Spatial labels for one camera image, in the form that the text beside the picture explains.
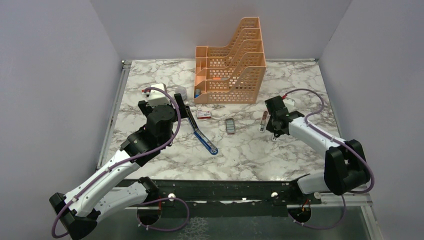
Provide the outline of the pink white small stapler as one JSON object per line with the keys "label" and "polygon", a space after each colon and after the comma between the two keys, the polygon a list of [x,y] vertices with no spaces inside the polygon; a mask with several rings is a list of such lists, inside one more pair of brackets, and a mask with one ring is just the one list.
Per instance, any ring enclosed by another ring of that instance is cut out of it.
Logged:
{"label": "pink white small stapler", "polygon": [[266,129],[267,118],[268,118],[268,112],[264,111],[261,117],[260,125],[259,125],[259,131],[261,133],[263,133]]}

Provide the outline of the red white staple box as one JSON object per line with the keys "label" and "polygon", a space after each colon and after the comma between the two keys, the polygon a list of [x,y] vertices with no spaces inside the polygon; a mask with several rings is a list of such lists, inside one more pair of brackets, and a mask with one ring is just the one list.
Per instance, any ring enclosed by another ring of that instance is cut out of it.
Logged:
{"label": "red white staple box", "polygon": [[212,113],[211,113],[210,110],[197,109],[196,110],[196,118],[198,120],[211,119],[212,118]]}

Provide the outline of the staple tray with staples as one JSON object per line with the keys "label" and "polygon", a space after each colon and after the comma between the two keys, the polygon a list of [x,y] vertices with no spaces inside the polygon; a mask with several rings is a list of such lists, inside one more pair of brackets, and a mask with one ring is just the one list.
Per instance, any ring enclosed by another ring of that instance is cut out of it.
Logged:
{"label": "staple tray with staples", "polygon": [[235,121],[233,118],[227,118],[225,120],[225,128],[226,133],[229,135],[235,134],[236,128],[235,128]]}

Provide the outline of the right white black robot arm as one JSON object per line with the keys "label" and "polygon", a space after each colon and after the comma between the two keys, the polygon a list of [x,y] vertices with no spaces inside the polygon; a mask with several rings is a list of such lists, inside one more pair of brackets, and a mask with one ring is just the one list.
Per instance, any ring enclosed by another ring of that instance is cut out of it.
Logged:
{"label": "right white black robot arm", "polygon": [[292,202],[300,204],[315,192],[331,192],[340,196],[372,179],[360,142],[332,137],[313,123],[307,123],[302,113],[288,110],[281,96],[265,100],[265,106],[269,113],[266,130],[274,138],[292,136],[324,159],[322,173],[309,174],[294,181],[295,186],[288,190]]}

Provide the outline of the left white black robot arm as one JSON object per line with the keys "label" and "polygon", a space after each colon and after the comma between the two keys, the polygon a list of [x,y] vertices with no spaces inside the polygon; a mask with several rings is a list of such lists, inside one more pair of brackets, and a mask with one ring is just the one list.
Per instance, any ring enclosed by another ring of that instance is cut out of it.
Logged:
{"label": "left white black robot arm", "polygon": [[130,134],[115,155],[82,184],[67,193],[55,193],[49,199],[56,212],[51,235],[55,239],[70,236],[81,240],[99,222],[136,204],[161,202],[159,188],[149,177],[141,177],[130,186],[113,191],[125,177],[146,165],[162,150],[170,147],[177,136],[187,108],[181,94],[170,96],[149,87],[148,101],[139,108],[146,124]]}

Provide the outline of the clear plastic jar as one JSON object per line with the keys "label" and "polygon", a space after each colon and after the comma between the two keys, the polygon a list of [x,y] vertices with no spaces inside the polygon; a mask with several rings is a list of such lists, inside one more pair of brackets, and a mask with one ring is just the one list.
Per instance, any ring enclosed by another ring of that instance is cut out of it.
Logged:
{"label": "clear plastic jar", "polygon": [[175,94],[181,94],[181,98],[183,100],[186,100],[187,99],[187,89],[185,87],[183,87],[183,86],[178,86],[175,89]]}

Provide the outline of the blue item in organizer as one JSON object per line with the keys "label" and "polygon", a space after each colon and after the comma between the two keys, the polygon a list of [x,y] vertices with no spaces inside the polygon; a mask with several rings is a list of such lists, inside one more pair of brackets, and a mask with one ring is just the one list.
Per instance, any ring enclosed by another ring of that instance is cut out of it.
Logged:
{"label": "blue item in organizer", "polygon": [[197,98],[198,96],[200,96],[200,95],[201,95],[201,93],[202,93],[202,90],[201,90],[201,89],[198,89],[198,88],[197,88],[197,89],[195,89],[195,90],[194,90],[194,97],[195,97],[195,98]]}

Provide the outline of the orange plastic file organizer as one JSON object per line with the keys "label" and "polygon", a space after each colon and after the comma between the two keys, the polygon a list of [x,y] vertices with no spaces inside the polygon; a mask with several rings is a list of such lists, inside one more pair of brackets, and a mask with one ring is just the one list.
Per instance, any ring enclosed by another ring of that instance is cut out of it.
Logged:
{"label": "orange plastic file organizer", "polygon": [[255,104],[266,68],[260,19],[244,17],[227,45],[195,48],[193,101]]}

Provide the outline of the left aluminium side rail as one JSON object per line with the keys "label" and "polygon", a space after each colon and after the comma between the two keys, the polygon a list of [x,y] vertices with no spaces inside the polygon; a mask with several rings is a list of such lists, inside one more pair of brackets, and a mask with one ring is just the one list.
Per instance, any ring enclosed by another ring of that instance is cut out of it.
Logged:
{"label": "left aluminium side rail", "polygon": [[121,102],[122,102],[122,99],[123,99],[123,95],[124,95],[124,92],[125,92],[125,87],[126,87],[126,84],[127,84],[127,81],[128,81],[132,62],[133,62],[132,60],[123,60],[121,62],[122,63],[121,74],[120,74],[120,78],[119,78],[119,81],[118,81],[118,87],[117,87],[117,90],[116,90],[116,93],[115,93],[114,101],[112,103],[111,112],[110,112],[110,115],[109,115],[106,132],[105,132],[104,139],[103,139],[103,142],[102,142],[102,146],[101,146],[101,149],[100,149],[100,152],[99,152],[99,157],[98,157],[97,165],[96,165],[96,168],[95,168],[96,171],[102,167],[102,165],[104,164],[105,161],[106,162],[108,161],[107,157],[108,157],[109,147],[111,145],[117,116],[118,116],[119,109],[120,109],[120,106],[121,106]]}

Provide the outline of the aluminium front rail frame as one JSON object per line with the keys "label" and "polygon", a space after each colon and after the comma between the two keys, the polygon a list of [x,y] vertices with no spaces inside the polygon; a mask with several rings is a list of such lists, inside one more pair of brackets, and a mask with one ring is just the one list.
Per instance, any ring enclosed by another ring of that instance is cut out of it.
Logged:
{"label": "aluminium front rail frame", "polygon": [[313,209],[342,207],[333,227],[347,222],[348,207],[360,207],[364,226],[371,239],[381,235],[377,229],[367,194],[347,192],[337,196],[314,190],[305,194],[297,181],[212,181],[158,180],[143,177],[124,180],[117,189],[101,198],[93,210],[70,226],[70,237],[83,240],[101,221],[127,208],[137,209],[137,219],[152,229],[160,219],[264,217],[290,218],[295,224],[312,230],[325,230],[322,223],[311,223]]}

